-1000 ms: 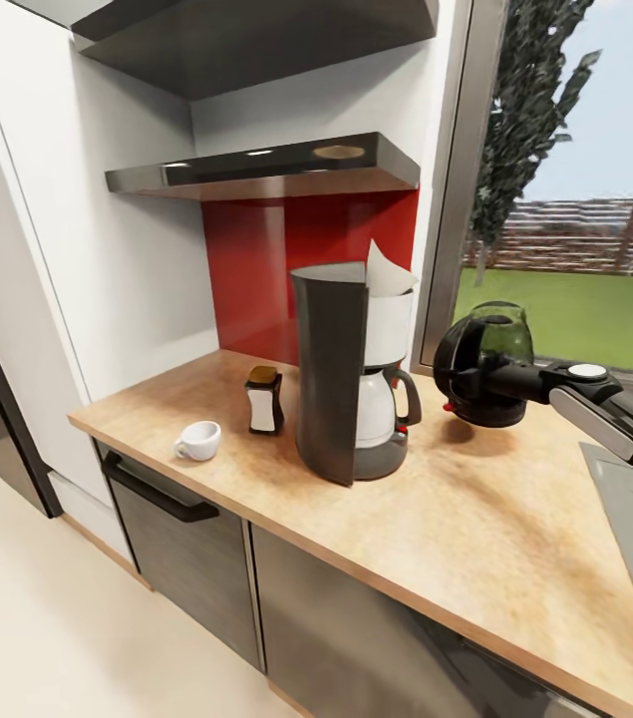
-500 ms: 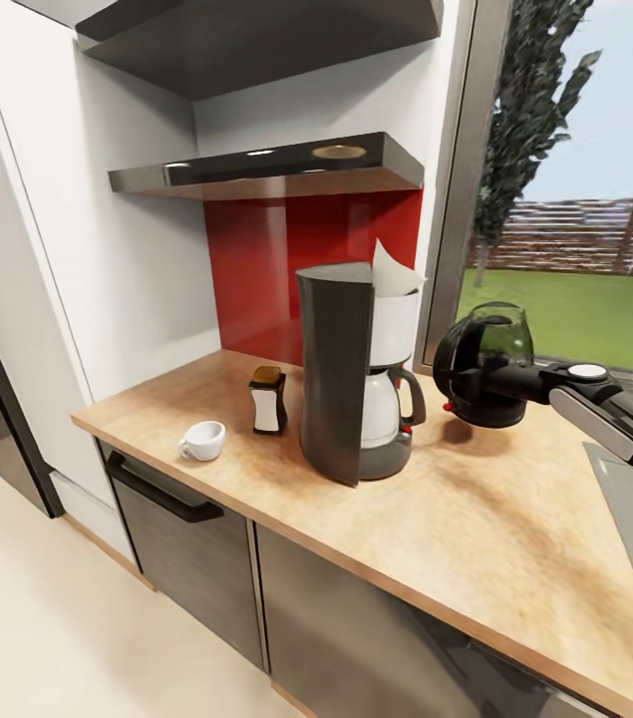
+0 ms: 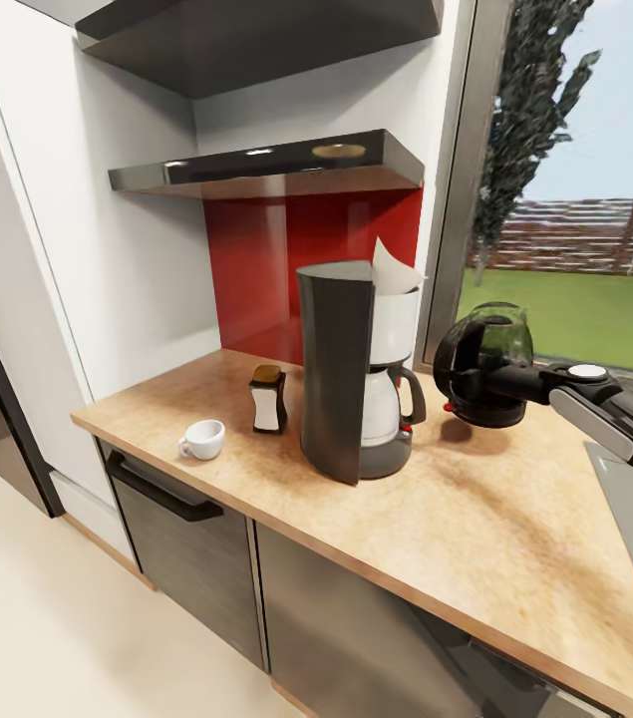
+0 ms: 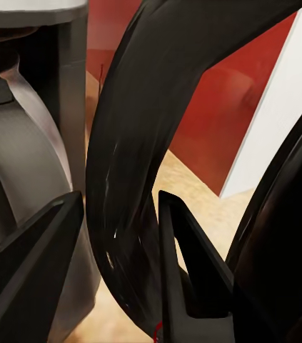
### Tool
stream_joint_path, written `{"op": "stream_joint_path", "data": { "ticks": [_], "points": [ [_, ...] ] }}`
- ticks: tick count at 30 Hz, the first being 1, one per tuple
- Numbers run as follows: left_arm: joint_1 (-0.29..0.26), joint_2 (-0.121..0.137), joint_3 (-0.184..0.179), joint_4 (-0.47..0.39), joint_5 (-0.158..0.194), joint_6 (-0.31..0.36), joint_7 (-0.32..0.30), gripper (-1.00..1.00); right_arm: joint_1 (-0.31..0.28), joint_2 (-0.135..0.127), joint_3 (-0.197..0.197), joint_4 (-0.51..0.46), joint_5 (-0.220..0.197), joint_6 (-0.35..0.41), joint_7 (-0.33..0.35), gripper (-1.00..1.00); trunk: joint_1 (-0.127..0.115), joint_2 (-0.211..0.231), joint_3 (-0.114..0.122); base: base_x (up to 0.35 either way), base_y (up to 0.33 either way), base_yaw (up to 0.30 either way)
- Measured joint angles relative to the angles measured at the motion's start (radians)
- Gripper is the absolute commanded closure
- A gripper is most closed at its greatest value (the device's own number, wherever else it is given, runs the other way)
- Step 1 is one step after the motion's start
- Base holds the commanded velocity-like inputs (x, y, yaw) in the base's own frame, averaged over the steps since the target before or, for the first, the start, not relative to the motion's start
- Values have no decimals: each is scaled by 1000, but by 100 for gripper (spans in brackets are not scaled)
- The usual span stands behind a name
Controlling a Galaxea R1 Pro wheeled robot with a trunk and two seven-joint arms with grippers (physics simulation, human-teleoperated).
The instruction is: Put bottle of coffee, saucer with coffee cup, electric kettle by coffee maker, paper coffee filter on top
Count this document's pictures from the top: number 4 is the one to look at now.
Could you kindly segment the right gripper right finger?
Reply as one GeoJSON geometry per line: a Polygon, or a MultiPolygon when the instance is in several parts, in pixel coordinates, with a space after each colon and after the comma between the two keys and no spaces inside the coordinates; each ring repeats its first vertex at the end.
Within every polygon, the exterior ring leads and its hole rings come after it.
{"type": "Polygon", "coordinates": [[[163,343],[278,343],[186,203],[158,191],[163,343]],[[203,319],[186,314],[175,238],[203,319]]]}

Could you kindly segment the electric kettle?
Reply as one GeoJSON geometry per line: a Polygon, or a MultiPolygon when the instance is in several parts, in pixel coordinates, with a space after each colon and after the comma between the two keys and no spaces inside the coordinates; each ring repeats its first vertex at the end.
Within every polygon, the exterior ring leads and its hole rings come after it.
{"type": "MultiPolygon", "coordinates": [[[[159,166],[202,74],[302,0],[143,0],[104,82],[88,141],[86,224],[105,286],[163,343],[159,166]]],[[[225,263],[278,343],[302,343],[302,115],[265,171],[225,263]]],[[[203,319],[179,266],[186,314],[203,319]]]]}

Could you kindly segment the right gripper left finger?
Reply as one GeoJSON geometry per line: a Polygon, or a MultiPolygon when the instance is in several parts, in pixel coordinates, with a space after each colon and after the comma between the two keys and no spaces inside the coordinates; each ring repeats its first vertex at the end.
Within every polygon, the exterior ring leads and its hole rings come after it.
{"type": "Polygon", "coordinates": [[[0,343],[46,343],[85,215],[80,190],[0,242],[0,343]]]}

